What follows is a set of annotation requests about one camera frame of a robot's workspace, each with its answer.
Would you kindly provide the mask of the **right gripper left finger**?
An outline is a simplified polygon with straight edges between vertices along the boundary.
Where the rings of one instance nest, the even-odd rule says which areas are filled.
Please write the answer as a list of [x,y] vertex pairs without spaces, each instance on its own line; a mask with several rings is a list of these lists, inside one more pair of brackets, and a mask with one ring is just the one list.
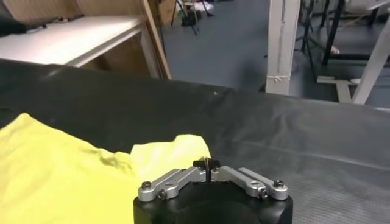
[[139,201],[153,201],[156,198],[168,200],[179,195],[179,191],[191,182],[208,179],[208,158],[194,161],[187,169],[172,169],[154,181],[144,181],[138,189]]

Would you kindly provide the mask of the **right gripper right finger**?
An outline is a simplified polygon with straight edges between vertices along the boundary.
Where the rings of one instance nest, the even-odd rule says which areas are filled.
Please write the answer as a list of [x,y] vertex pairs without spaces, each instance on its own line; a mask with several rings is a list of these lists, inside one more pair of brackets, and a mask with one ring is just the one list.
[[234,169],[229,166],[216,166],[211,168],[210,176],[213,181],[232,182],[253,198],[271,198],[276,201],[285,201],[288,198],[288,187],[283,181],[268,179],[244,167]]

